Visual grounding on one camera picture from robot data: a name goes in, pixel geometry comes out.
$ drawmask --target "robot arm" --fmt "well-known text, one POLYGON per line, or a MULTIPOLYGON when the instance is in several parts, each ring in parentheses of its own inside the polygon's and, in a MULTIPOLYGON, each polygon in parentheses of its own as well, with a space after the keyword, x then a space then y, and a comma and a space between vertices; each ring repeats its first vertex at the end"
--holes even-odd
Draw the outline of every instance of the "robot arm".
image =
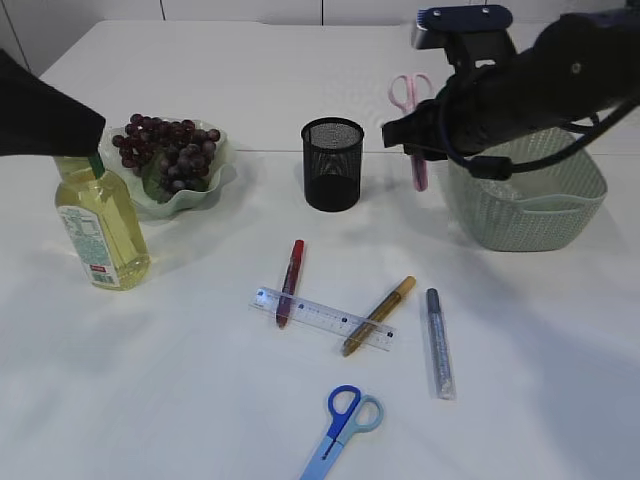
POLYGON ((403 144, 427 160, 452 158, 481 178, 506 179, 550 166, 595 140, 640 101, 640 11, 568 14, 516 54, 506 33, 512 17, 499 5, 421 11, 413 44, 444 48, 455 74, 435 99, 385 124, 385 146, 403 144), (477 67, 478 62, 492 65, 477 67), (573 148, 529 164, 462 155, 618 107, 573 148))

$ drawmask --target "red grapes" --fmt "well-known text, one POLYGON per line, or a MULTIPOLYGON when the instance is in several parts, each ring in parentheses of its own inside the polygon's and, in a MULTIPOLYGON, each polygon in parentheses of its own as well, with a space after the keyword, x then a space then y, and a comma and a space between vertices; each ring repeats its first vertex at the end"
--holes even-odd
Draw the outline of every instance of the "red grapes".
POLYGON ((127 136, 115 135, 111 143, 119 150, 122 165, 142 175, 160 150, 162 158, 147 168, 157 168, 160 185, 167 198, 180 190, 206 188, 203 178, 209 175, 209 166, 215 157, 220 131, 197 129, 193 120, 168 122, 159 117, 135 113, 125 127, 127 136))

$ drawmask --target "scissors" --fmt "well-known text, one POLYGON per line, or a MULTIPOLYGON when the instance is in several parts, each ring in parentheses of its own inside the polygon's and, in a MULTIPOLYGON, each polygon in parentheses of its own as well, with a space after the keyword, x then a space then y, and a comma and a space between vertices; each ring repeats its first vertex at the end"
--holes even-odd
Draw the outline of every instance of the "scissors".
MULTIPOLYGON (((433 96, 433 84, 429 77, 424 73, 414 73, 413 75, 398 75, 389 85, 389 101, 402 110, 403 115, 409 115, 416 109, 418 103, 420 103, 418 95, 418 80, 422 80, 429 87, 429 96, 433 96), (394 93, 394 87, 399 80, 404 82, 406 88, 406 100, 400 101, 394 93)), ((411 165, 413 169, 413 185, 419 192, 423 192, 427 189, 427 161, 422 155, 411 155, 411 165)))
POLYGON ((384 409, 378 399, 371 395, 362 395, 360 390, 353 385, 342 385, 336 388, 331 392, 331 395, 329 395, 328 403, 329 412, 333 417, 333 421, 324 440, 320 442, 318 449, 313 454, 313 458, 307 465, 302 477, 300 477, 300 480, 320 480, 325 478, 351 437, 356 433, 375 430, 384 417, 384 409), (336 412, 333 402, 336 395, 342 392, 351 392, 355 397, 346 412, 338 413, 336 412), (362 411, 362 407, 367 403, 375 405, 378 409, 378 414, 371 423, 362 425, 358 423, 358 415, 362 411))

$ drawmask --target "black object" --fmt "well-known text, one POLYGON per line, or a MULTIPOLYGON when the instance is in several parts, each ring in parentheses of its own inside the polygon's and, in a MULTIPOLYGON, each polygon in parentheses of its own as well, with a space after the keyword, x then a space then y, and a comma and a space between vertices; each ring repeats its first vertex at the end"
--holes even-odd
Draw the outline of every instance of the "black object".
POLYGON ((319 118, 302 129, 304 196, 323 212, 342 212, 360 198, 364 130, 351 120, 319 118))
POLYGON ((88 157, 105 119, 45 84, 0 50, 0 156, 88 157))
POLYGON ((385 146, 402 143, 409 154, 431 161, 448 156, 474 176, 506 179, 561 162, 640 103, 637 10, 563 15, 520 54, 505 31, 510 22, 499 5, 421 11, 414 46, 444 48, 455 74, 435 99, 383 126, 385 146), (491 64, 480 65, 486 61, 491 64), (574 124, 610 107, 617 108, 592 127, 574 124), (485 156, 473 165, 476 159, 463 157, 556 126, 585 135, 524 164, 485 156))

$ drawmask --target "clear plastic ruler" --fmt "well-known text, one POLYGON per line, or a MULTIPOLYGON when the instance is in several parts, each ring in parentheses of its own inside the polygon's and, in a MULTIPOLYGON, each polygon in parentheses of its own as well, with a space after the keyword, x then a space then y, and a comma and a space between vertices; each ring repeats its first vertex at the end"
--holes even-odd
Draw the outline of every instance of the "clear plastic ruler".
POLYGON ((366 318, 341 312, 335 308, 310 302, 303 298, 287 295, 286 293, 261 287, 256 292, 250 305, 258 310, 275 315, 278 310, 280 298, 288 298, 291 302, 289 320, 335 333, 342 337, 348 337, 363 323, 369 323, 376 327, 375 331, 364 341, 365 344, 389 351, 396 338, 396 330, 387 325, 371 322, 366 318))

